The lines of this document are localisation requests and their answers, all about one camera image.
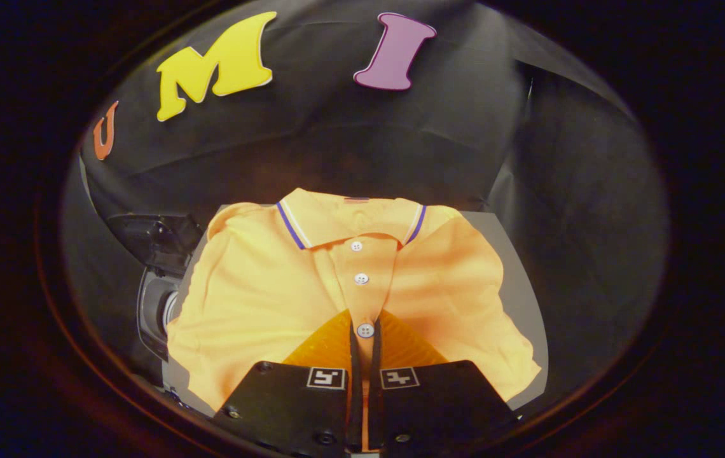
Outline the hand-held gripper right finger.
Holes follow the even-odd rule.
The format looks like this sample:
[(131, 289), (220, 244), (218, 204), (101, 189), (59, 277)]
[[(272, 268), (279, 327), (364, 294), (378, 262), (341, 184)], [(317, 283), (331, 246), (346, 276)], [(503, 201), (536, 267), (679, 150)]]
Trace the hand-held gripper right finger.
[(475, 363), (444, 359), (386, 311), (375, 323), (366, 412), (368, 447), (383, 457), (462, 457), (519, 422)]

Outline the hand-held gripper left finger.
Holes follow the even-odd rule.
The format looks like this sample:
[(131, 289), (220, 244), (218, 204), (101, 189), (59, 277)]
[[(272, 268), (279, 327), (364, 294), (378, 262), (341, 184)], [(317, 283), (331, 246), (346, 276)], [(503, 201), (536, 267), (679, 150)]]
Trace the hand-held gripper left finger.
[(348, 457), (363, 448), (363, 374), (348, 311), (281, 363), (261, 360), (212, 418), (246, 441), (293, 457)]

